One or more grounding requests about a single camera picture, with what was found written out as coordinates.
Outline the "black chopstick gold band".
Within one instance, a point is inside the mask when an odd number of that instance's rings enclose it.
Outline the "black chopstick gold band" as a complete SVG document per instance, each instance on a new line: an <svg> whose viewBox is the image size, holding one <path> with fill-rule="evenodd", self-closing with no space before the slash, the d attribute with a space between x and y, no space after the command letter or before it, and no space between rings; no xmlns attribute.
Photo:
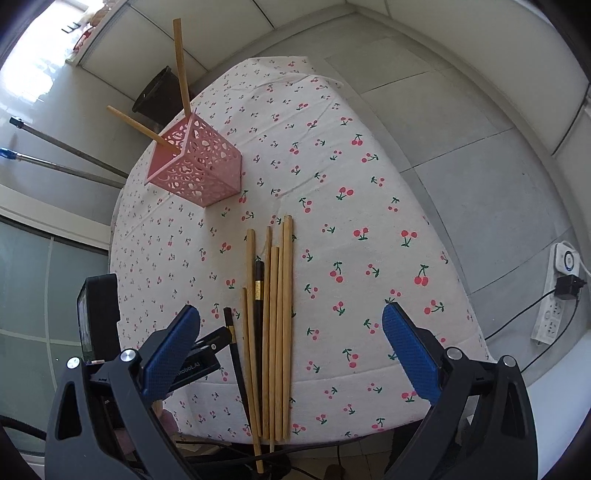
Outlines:
<svg viewBox="0 0 591 480"><path fill-rule="evenodd" d="M254 263L254 331L256 332L256 370L259 383L259 406L263 406L263 278L264 263Z"/></svg>

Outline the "light wooden chopstick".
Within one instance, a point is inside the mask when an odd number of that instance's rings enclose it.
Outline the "light wooden chopstick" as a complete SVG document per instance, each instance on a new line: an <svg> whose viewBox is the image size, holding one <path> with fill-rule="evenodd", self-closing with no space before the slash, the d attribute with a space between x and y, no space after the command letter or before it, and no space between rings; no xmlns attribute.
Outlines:
<svg viewBox="0 0 591 480"><path fill-rule="evenodd" d="M178 76L178 81L179 81L181 102L182 102L184 116L186 118L190 118L190 115L191 115L190 97L189 97L189 89L188 89L186 70L185 70L184 48L183 48L183 39L182 39L182 23L181 23L180 18L175 18L172 21L172 28L173 28L175 59L176 59L176 68L177 68L177 76Z"/></svg>

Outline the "white kitchen cabinets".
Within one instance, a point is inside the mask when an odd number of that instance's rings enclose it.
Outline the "white kitchen cabinets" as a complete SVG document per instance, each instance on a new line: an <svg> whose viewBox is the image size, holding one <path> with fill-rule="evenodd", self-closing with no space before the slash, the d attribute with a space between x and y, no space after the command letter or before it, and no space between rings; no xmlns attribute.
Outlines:
<svg viewBox="0 0 591 480"><path fill-rule="evenodd" d="M384 64L411 51L489 96L555 185L590 199L590 81L550 20L525 1L119 1L76 62L135 97L173 56L183 22L189 80L204 88L254 56L307 56L349 81L346 51Z"/></svg>

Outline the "black power adapter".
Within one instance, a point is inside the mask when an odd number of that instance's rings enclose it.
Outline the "black power adapter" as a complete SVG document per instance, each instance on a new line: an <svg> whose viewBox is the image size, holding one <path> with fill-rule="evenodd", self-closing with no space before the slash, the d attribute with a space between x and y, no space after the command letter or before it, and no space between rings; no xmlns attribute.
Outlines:
<svg viewBox="0 0 591 480"><path fill-rule="evenodd" d="M576 299L585 285L586 281L576 275L561 276L556 280L554 295L561 300Z"/></svg>

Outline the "white power strip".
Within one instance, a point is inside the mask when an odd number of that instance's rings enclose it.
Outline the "white power strip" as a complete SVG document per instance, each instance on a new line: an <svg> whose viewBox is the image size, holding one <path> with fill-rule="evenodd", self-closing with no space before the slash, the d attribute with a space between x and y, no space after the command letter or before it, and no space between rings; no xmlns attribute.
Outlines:
<svg viewBox="0 0 591 480"><path fill-rule="evenodd" d="M558 336L559 327L565 309L565 300L559 299L551 290L556 287L560 277L570 274L579 275L579 252L568 242L562 241L551 246L544 284L544 298L533 327L531 339L538 344L551 345Z"/></svg>

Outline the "pink perforated utensil basket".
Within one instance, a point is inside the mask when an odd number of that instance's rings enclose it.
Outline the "pink perforated utensil basket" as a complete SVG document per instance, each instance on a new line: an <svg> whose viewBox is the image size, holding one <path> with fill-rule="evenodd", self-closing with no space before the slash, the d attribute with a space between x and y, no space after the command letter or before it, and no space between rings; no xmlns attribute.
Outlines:
<svg viewBox="0 0 591 480"><path fill-rule="evenodd" d="M181 118L157 144L145 182L205 208L242 192L242 154L197 114Z"/></svg>

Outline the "cherry print tablecloth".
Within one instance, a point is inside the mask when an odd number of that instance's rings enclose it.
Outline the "cherry print tablecloth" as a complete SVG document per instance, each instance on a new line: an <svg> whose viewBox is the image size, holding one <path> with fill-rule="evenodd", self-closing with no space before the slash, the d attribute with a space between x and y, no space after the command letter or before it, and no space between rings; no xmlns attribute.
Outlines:
<svg viewBox="0 0 591 480"><path fill-rule="evenodd" d="M468 296L419 201L373 134L304 57L240 62L196 98L197 114L242 153L242 188L199 207L147 183L152 151L133 167L112 221L120 342L140 346L184 305L201 330L230 308L242 326L249 250L290 246L290 289L273 312L276 349L291 359L287 442L367 436L428 410L382 326L401 305L445 347L489 358Z"/></svg>

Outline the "dark brown trash bin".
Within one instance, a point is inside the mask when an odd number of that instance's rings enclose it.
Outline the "dark brown trash bin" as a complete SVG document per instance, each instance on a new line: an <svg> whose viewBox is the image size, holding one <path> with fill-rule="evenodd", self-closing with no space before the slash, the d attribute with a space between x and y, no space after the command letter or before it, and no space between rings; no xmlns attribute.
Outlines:
<svg viewBox="0 0 591 480"><path fill-rule="evenodd" d="M177 76L168 66L163 68L142 90L132 111L158 125L167 125L183 109Z"/></svg>

